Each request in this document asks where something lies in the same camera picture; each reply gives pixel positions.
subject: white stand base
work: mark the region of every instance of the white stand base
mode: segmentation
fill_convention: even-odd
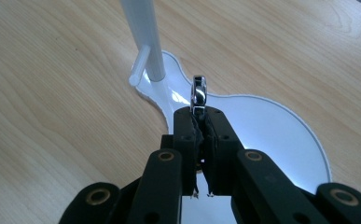
[[[161,109],[169,133],[173,133],[174,111],[189,106],[192,83],[171,53],[163,51],[162,56],[165,78],[151,82],[145,71],[136,89]],[[319,140],[309,126],[287,107],[255,95],[219,96],[211,93],[207,95],[206,105],[222,110],[244,148],[267,153],[298,187],[315,193],[320,184],[331,181],[326,154]],[[229,218],[233,218],[230,198],[207,198],[207,184],[201,175],[198,179],[200,199],[183,198],[182,221],[213,223],[212,219],[218,223],[229,223]]]

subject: wooden table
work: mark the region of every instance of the wooden table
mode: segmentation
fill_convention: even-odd
[[[361,190],[361,4],[161,1],[163,49],[209,92],[278,101],[310,124],[334,180]],[[166,133],[128,85],[118,0],[0,0],[0,223],[56,223],[91,183],[124,187]]]

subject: white post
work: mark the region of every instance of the white post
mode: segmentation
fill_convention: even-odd
[[[165,78],[163,68],[162,52],[160,49],[160,37],[158,34],[157,22],[155,20],[154,5],[152,0],[121,0],[122,9],[125,12],[128,24],[131,28],[133,39],[139,49],[139,54],[143,52],[145,58],[146,49],[149,47],[147,61],[145,62],[146,71],[150,81],[158,82]],[[133,80],[143,74],[144,65],[138,64],[143,60],[136,60],[133,67],[138,67],[138,74],[132,73]]]

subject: white stand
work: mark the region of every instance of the white stand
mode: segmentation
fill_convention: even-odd
[[[139,49],[130,84],[161,109],[168,132],[173,133],[174,111],[189,106],[191,81],[179,61],[171,53],[160,50],[151,0],[121,0],[121,3]],[[319,140],[289,108],[248,94],[219,96],[208,93],[206,105],[222,110],[244,148],[267,153],[298,187],[315,193],[320,184],[331,181],[328,160]],[[199,200],[183,197],[182,221],[235,223],[229,197],[205,197],[207,184],[201,175],[198,175],[198,186]]]

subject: dark corner object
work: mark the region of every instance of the dark corner object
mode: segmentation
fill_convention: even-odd
[[[181,196],[194,195],[202,169],[209,192],[230,195],[238,223],[361,223],[361,193],[338,183],[312,195],[297,188],[265,153],[243,149],[222,111],[174,113],[143,176],[123,189],[108,183],[81,190],[60,224],[180,223]]]

